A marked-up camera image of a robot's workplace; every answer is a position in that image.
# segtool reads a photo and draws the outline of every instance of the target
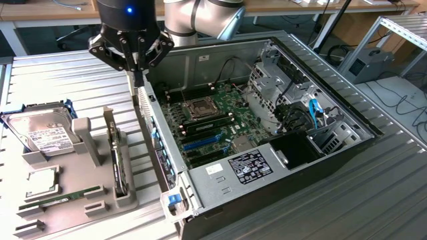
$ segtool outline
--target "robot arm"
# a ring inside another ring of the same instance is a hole
[[[98,0],[100,34],[90,39],[90,53],[118,71],[132,76],[135,87],[174,48],[156,22],[155,0]],[[122,54],[107,47],[107,43]]]

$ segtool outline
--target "metal rack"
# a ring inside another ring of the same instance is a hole
[[[377,34],[381,26],[385,26],[390,31],[398,34],[402,38],[409,40],[413,44],[415,44],[423,51],[409,64],[409,66],[402,71],[401,75],[407,74],[410,69],[414,67],[417,62],[423,58],[427,51],[427,16],[422,14],[417,15],[399,15],[399,16],[379,16],[373,27],[370,28],[359,46],[357,47],[354,53],[349,57],[350,59],[346,61],[345,65],[341,68],[341,73],[349,71],[351,65],[354,64],[358,55],[363,48],[366,48],[370,39]],[[387,37],[379,42],[377,45],[381,47],[386,42]]]

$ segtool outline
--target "hard drive label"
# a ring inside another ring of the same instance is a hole
[[[247,184],[274,173],[259,150],[237,156],[229,160],[229,163],[242,184]]]
[[[74,147],[74,142],[63,127],[32,131],[27,133],[27,136],[42,153]]]

